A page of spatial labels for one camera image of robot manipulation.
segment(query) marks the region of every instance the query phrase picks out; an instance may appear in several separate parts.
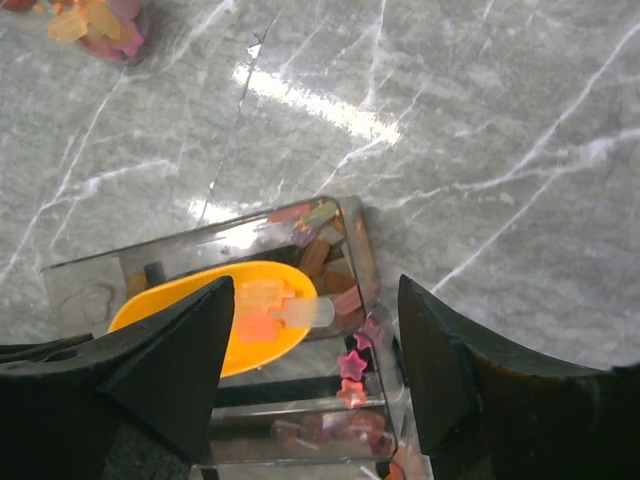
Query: transparent tray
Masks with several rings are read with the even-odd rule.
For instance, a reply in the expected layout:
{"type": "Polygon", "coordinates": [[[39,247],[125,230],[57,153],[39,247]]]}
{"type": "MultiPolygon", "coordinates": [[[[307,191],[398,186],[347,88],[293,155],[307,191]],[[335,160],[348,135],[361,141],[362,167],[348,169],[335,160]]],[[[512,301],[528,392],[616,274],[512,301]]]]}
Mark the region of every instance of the transparent tray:
{"type": "Polygon", "coordinates": [[[306,268],[311,244],[301,246],[309,241],[299,235],[301,215],[331,202],[337,216],[314,237],[331,246],[310,277],[318,294],[331,298],[341,295],[333,282],[341,279],[342,291],[357,291],[359,306],[336,313],[329,326],[312,328],[278,360],[220,380],[211,457],[202,467],[388,461],[398,447],[394,425],[404,410],[396,412],[394,405],[404,405],[405,381],[390,318],[373,312],[380,287],[355,197],[315,198],[47,267],[42,275],[58,333],[105,335],[127,299],[216,266],[271,260],[306,268]],[[338,358],[351,352],[366,368],[360,381],[345,384],[338,358]]]}

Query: pink star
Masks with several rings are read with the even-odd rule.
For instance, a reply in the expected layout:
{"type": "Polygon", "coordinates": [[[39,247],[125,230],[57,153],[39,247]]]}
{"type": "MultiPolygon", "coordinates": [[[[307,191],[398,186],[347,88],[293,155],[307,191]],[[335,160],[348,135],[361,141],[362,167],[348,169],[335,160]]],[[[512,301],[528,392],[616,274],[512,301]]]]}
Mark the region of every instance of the pink star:
{"type": "Polygon", "coordinates": [[[340,365],[340,376],[342,378],[353,378],[354,380],[362,380],[362,372],[367,368],[367,362],[360,358],[358,352],[351,350],[345,355],[338,357],[338,365],[340,365]]]}
{"type": "Polygon", "coordinates": [[[366,350],[367,348],[371,348],[371,340],[368,337],[364,336],[362,333],[354,333],[353,338],[356,341],[356,348],[358,350],[366,350]]]}
{"type": "Polygon", "coordinates": [[[364,322],[364,327],[362,327],[362,333],[373,340],[374,344],[383,338],[382,327],[376,323],[373,315],[367,317],[367,320],[364,322]]]}
{"type": "Polygon", "coordinates": [[[356,408],[367,403],[367,394],[360,382],[342,380],[342,388],[336,393],[336,397],[344,401],[347,408],[356,408]]]}

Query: black robotic claw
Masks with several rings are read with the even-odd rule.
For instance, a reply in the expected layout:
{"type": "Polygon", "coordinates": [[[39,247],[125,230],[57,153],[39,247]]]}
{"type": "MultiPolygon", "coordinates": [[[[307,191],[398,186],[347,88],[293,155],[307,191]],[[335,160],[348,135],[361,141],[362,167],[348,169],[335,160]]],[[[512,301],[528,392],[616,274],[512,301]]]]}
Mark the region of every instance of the black robotic claw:
{"type": "Polygon", "coordinates": [[[640,365],[529,350],[402,277],[403,355],[436,480],[640,478],[640,365]]]}
{"type": "Polygon", "coordinates": [[[232,319],[227,277],[96,340],[0,349],[0,478],[186,478],[232,319]]]}

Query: gray marble surface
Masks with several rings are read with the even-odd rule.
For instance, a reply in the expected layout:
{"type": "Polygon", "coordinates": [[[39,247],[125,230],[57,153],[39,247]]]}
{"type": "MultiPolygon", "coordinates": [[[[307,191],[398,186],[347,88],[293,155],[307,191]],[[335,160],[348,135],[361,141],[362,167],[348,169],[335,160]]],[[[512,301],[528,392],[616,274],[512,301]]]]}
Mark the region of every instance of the gray marble surface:
{"type": "Polygon", "coordinates": [[[326,193],[368,205],[390,308],[407,273],[536,350],[640,361],[637,0],[149,17],[124,68],[2,14],[0,341],[55,335],[43,266],[326,193]]]}

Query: orange scoop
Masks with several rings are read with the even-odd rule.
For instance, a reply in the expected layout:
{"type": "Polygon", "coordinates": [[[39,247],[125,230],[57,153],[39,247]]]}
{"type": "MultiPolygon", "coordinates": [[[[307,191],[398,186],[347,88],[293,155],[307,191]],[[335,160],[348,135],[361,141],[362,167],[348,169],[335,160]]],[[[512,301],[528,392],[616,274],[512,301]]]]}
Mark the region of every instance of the orange scoop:
{"type": "MultiPolygon", "coordinates": [[[[118,311],[111,322],[109,332],[114,332],[157,313],[213,280],[224,276],[230,276],[233,279],[236,289],[236,303],[238,303],[238,293],[243,291],[242,286],[255,284],[255,282],[258,284],[263,283],[265,286],[271,285],[274,288],[286,285],[286,289],[283,288],[281,290],[286,296],[291,296],[293,292],[295,292],[295,298],[316,298],[318,296],[309,277],[297,268],[283,263],[253,261],[224,265],[164,283],[136,295],[118,311]]],[[[280,358],[295,348],[309,333],[310,329],[311,325],[295,328],[280,325],[276,338],[272,339],[272,336],[260,337],[269,339],[256,343],[243,342],[238,336],[238,332],[232,329],[221,377],[246,372],[280,358]]]]}

